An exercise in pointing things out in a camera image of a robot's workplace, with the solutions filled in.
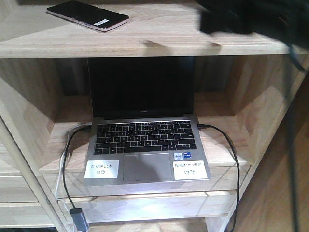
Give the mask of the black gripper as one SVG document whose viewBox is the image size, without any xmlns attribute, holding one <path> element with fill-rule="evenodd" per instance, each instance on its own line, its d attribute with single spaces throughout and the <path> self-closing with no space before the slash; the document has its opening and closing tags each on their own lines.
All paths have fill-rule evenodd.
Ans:
<svg viewBox="0 0 309 232">
<path fill-rule="evenodd" d="M 199 0 L 200 30 L 207 34 L 258 33 L 285 44 L 309 44 L 307 0 Z"/>
</svg>

